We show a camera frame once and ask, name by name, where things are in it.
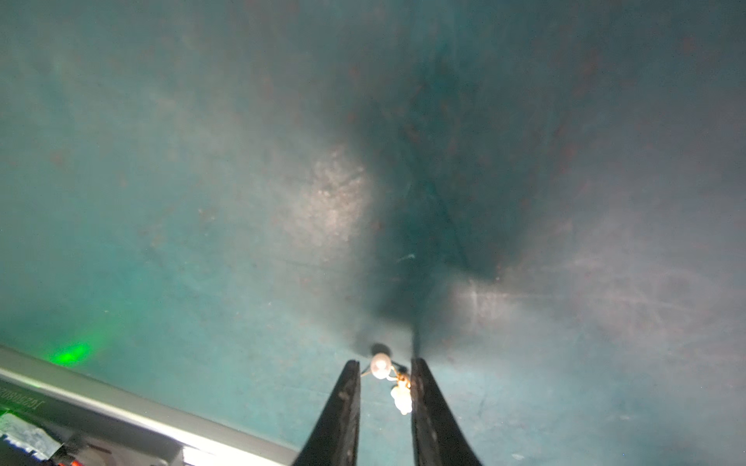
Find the green table mat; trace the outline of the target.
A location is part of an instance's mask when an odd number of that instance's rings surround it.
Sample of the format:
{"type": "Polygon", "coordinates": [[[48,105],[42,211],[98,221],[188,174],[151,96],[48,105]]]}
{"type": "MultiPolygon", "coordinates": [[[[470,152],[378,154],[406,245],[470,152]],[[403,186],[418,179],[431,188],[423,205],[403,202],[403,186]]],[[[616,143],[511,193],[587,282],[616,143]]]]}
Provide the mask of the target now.
{"type": "Polygon", "coordinates": [[[741,1],[5,1],[1,341],[294,450],[745,461],[741,1]]]}

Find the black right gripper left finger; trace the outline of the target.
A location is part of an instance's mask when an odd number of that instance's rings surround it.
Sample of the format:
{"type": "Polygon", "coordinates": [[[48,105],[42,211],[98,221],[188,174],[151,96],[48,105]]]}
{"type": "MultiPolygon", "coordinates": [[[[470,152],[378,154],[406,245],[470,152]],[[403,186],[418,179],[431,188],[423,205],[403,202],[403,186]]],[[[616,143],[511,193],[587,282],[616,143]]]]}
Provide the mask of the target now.
{"type": "Polygon", "coordinates": [[[356,466],[361,419],[361,363],[349,360],[293,466],[356,466]]]}

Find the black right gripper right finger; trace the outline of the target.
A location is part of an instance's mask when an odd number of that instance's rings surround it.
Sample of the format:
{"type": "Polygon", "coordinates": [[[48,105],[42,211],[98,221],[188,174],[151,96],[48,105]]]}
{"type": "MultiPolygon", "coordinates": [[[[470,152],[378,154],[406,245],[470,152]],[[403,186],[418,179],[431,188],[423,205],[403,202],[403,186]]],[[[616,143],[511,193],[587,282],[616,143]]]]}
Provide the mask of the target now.
{"type": "Polygon", "coordinates": [[[410,381],[415,464],[482,465],[466,441],[425,359],[412,359],[410,381]]]}

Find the aluminium front rail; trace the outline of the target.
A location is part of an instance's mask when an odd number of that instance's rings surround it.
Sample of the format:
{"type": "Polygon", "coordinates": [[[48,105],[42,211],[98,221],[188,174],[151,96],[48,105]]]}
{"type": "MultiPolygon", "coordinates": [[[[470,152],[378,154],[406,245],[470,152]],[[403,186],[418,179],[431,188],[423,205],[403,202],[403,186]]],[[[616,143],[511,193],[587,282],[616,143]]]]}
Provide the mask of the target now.
{"type": "Polygon", "coordinates": [[[197,450],[214,464],[291,465],[298,452],[231,427],[104,384],[13,349],[1,349],[1,380],[29,396],[29,408],[48,413],[66,404],[159,433],[197,450]]]}

